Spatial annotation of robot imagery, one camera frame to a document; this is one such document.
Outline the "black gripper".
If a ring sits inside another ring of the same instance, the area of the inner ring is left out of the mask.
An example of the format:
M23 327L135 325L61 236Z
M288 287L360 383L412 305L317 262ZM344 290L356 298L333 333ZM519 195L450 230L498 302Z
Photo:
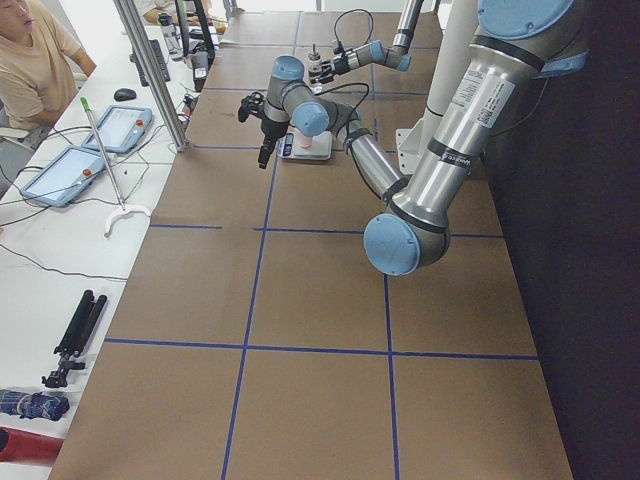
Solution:
M263 110L261 113L261 131L264 134L260 147L258 165L266 169L278 139L288 131L290 116L284 110Z
M346 52L335 54L333 59L317 60L309 62L310 70L328 70L328 71L310 71L309 81L311 84L328 84L334 81L336 75L344 75L351 68L349 66L349 57Z

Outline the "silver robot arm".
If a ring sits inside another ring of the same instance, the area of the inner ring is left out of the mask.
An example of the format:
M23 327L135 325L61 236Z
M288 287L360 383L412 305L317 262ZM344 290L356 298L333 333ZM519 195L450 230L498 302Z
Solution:
M386 205L366 226L370 263L388 275L407 275L444 256L447 210L473 170L510 99L531 80L581 69L588 52L588 1L457 1L453 4L429 96L435 106L402 134L415 145L416 168L405 176L365 128L357 110L314 93L360 67L409 67L409 47L421 5L405 4L394 41L339 49L308 68L292 56L276 58L268 89L241 102L238 118L256 117L266 166L289 128L312 138L332 134L350 154L367 186Z
M333 25L333 57L322 60L312 45L308 53L308 79L312 85L324 85L332 82L336 76L341 76L361 67L377 64L397 71L407 71L411 64L409 49L414 37L415 28L419 20L423 1L406 1L400 15L393 44L386 47L380 40L372 40L374 19L372 14L362 8L351 9L341 13ZM338 25L343 17L362 12L368 17L368 36L357 47L346 48L340 39Z

